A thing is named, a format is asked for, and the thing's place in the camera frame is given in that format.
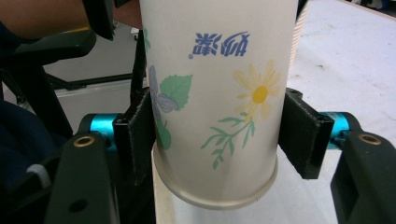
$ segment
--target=white table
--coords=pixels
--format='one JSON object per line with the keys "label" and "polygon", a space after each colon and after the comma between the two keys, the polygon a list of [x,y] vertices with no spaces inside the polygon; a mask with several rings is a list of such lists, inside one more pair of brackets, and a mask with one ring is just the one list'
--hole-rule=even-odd
{"label": "white table", "polygon": [[[396,146],[396,20],[337,0],[311,0],[288,87],[317,111],[347,111]],[[327,151],[318,180],[302,180],[278,149],[276,182],[231,211],[184,203],[154,172],[157,223],[337,223],[330,183],[340,151]]]}

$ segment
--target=person's arm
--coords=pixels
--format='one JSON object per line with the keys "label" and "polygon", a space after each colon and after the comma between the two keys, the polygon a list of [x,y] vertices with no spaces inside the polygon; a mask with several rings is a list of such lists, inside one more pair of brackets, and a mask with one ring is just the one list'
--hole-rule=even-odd
{"label": "person's arm", "polygon": [[[114,10],[116,20],[141,28],[138,0]],[[0,22],[24,39],[89,26],[82,0],[0,0]]]}

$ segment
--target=yellow flower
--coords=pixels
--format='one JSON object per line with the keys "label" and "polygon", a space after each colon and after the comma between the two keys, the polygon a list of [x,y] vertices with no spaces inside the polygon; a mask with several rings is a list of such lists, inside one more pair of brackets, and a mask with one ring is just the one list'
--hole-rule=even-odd
{"label": "yellow flower", "polygon": [[247,113],[244,122],[248,122],[250,119],[255,122],[259,114],[263,119],[267,119],[270,116],[272,108],[267,102],[267,98],[269,96],[278,96],[280,92],[280,87],[277,83],[281,78],[281,74],[276,73],[274,64],[273,60],[268,62],[265,77],[257,74],[252,64],[248,66],[249,77],[238,70],[233,73],[233,77],[239,85],[248,90],[248,92],[238,95],[239,99],[248,98],[247,104],[240,105],[235,109],[237,113]]}

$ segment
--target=cup bottom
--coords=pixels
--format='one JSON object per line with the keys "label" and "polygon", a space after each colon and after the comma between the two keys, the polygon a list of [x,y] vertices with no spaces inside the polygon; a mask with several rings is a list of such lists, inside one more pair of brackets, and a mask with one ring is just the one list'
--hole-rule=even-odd
{"label": "cup bottom", "polygon": [[260,197],[262,197],[268,191],[268,189],[270,189],[271,186],[274,184],[277,175],[277,157],[276,157],[276,163],[271,177],[254,194],[244,198],[243,200],[238,200],[238,201],[225,201],[225,202],[211,201],[208,199],[198,198],[188,193],[187,191],[183,190],[175,182],[173,182],[171,178],[169,178],[169,176],[166,174],[165,170],[163,169],[163,165],[161,164],[161,159],[160,159],[160,153],[158,152],[158,150],[159,149],[157,148],[157,144],[154,144],[153,146],[154,164],[156,166],[158,175],[160,176],[165,186],[168,187],[168,189],[173,194],[175,194],[179,199],[183,200],[184,202],[205,209],[211,209],[211,210],[237,209],[246,206],[248,204],[257,202],[260,199]]}

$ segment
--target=white paper cup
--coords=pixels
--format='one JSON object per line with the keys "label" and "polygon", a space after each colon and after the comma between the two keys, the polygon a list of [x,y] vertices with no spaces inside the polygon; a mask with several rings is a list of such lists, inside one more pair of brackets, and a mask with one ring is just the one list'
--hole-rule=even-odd
{"label": "white paper cup", "polygon": [[180,199],[238,208],[272,185],[297,2],[141,1],[154,161]]}

